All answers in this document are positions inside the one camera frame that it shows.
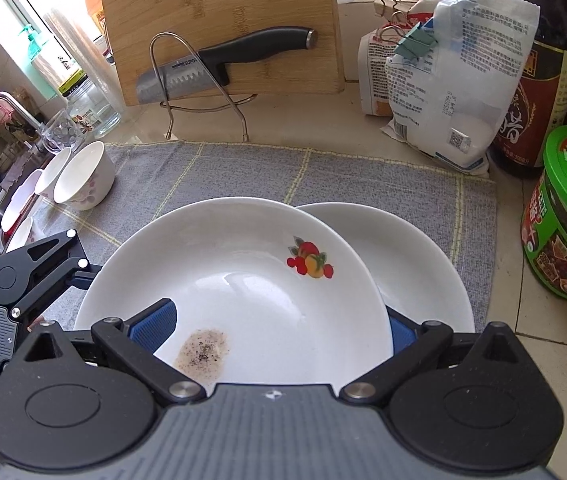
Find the white plate with fruit print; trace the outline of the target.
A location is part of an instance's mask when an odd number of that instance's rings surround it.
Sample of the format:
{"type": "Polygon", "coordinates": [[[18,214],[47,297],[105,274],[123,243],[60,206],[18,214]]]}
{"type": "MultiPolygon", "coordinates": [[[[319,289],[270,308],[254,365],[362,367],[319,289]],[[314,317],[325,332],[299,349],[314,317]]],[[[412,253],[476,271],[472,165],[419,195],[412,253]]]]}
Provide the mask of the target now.
{"type": "Polygon", "coordinates": [[[458,333],[475,331],[468,292],[453,263],[416,226],[361,204],[327,202],[300,209],[352,246],[388,307],[418,324],[434,320],[458,333]]]}

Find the white floral bowl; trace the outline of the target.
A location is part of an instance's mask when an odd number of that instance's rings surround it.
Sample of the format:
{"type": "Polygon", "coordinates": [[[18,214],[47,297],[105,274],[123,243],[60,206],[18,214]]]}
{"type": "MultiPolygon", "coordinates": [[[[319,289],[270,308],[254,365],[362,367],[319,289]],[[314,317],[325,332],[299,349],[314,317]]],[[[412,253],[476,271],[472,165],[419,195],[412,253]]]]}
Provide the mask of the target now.
{"type": "Polygon", "coordinates": [[[92,209],[106,198],[115,178],[116,167],[106,144],[95,141],[82,148],[63,168],[52,199],[74,210],[92,209]]]}
{"type": "Polygon", "coordinates": [[[70,148],[63,148],[55,155],[37,180],[34,190],[37,196],[45,197],[48,200],[54,198],[55,185],[71,157],[72,150],[70,148]]]}
{"type": "Polygon", "coordinates": [[[43,169],[35,169],[32,171],[11,197],[3,214],[2,222],[0,222],[0,228],[5,236],[9,236],[14,232],[14,227],[21,217],[22,212],[26,209],[26,205],[34,196],[35,187],[43,172],[43,169]]]}

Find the stained white fruit plate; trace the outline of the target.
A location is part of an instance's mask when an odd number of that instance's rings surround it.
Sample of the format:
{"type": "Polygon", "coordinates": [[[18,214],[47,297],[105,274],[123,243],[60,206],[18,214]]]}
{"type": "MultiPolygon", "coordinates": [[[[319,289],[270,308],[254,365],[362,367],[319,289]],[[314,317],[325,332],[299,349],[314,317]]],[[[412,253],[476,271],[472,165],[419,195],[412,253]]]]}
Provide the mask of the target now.
{"type": "Polygon", "coordinates": [[[164,298],[177,324],[157,357],[206,389],[340,390],[393,353],[361,257],[323,221],[274,200],[214,198],[150,222],[104,264],[75,325],[131,318],[164,298]]]}

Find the grey checked dish mat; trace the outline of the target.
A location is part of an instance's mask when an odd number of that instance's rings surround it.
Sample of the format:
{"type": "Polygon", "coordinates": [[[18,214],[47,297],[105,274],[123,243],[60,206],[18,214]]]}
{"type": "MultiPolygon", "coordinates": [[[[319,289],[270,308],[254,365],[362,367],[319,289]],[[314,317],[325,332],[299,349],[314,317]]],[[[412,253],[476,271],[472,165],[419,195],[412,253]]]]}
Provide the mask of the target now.
{"type": "Polygon", "coordinates": [[[312,148],[226,143],[110,144],[116,180],[96,208],[73,211],[40,198],[31,216],[46,235],[74,228],[102,264],[128,237],[178,207],[226,196],[292,206],[346,202],[413,223],[448,256],[468,292],[474,325],[486,323],[496,258],[495,184],[411,162],[312,148]]]}

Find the clear glass mug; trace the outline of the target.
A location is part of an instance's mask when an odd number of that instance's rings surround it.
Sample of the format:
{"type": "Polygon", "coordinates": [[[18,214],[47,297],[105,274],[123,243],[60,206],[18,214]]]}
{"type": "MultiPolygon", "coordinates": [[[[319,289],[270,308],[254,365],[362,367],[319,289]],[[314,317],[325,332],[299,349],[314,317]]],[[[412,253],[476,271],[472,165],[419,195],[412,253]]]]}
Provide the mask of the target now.
{"type": "Polygon", "coordinates": [[[64,108],[43,126],[40,137],[44,148],[52,154],[57,154],[64,148],[75,152],[86,141],[86,133],[64,108]]]}

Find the large glass jar green lid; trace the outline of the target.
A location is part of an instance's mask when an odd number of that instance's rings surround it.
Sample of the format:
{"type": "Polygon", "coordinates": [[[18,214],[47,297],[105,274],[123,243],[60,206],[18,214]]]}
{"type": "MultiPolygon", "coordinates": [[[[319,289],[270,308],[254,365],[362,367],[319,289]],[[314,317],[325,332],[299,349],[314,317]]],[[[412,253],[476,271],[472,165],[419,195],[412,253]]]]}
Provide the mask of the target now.
{"type": "Polygon", "coordinates": [[[104,138],[119,125],[120,113],[84,70],[77,70],[58,90],[67,101],[67,111],[76,125],[95,139],[104,138]]]}

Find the white clipped salt bag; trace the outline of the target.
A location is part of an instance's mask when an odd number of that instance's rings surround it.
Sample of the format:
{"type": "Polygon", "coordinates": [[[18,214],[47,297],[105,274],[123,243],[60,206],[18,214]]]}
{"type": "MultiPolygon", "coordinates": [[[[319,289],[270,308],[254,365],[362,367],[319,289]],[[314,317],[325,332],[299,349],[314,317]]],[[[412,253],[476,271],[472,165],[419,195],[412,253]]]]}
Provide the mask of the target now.
{"type": "Polygon", "coordinates": [[[462,174],[485,176],[540,16],[526,0],[438,2],[405,37],[425,53],[396,49],[385,61],[393,113],[385,133],[462,174]]]}

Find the dark soy sauce bottle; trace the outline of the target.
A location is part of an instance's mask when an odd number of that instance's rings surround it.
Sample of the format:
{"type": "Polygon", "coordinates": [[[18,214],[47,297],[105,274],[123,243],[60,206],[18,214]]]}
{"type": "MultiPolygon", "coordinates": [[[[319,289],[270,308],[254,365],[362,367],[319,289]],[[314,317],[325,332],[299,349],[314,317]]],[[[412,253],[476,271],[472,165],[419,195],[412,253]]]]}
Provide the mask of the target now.
{"type": "Polygon", "coordinates": [[[519,178],[543,171],[549,132],[567,114],[567,0],[526,0],[541,7],[537,31],[503,123],[489,148],[497,166],[519,178]]]}

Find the bamboo cutting board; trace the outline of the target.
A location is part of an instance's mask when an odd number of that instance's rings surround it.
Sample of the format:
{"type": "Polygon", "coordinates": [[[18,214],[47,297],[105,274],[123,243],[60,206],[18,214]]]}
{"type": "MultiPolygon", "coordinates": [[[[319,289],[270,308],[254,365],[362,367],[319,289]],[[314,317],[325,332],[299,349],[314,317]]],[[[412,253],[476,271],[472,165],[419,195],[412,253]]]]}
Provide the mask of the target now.
{"type": "Polygon", "coordinates": [[[312,50],[230,65],[228,90],[250,93],[339,93],[344,88],[337,0],[101,0],[116,73],[128,106],[138,77],[154,65],[275,26],[317,32],[312,50]]]}

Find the red white clipped bag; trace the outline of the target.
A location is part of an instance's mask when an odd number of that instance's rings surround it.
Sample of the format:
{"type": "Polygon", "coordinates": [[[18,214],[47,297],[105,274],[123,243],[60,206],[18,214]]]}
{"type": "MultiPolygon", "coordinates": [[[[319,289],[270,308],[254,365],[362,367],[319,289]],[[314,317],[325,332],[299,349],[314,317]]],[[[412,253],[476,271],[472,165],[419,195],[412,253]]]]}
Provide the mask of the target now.
{"type": "Polygon", "coordinates": [[[415,25],[425,24],[433,17],[442,0],[377,0],[375,12],[387,23],[361,37],[357,54],[358,85],[361,109],[365,115],[393,116],[389,101],[389,84],[385,62],[405,32],[415,25]]]}

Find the black handled cleaver knife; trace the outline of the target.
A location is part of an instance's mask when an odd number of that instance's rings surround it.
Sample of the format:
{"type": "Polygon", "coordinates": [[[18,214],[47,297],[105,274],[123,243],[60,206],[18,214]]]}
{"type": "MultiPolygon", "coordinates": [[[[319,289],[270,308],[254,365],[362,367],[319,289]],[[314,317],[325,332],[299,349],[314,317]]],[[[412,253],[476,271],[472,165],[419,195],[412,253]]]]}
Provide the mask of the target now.
{"type": "Polygon", "coordinates": [[[139,104],[174,100],[226,87],[228,64],[254,63],[282,52],[315,47],[318,32],[300,26],[270,27],[150,68],[136,82],[139,104]]]}

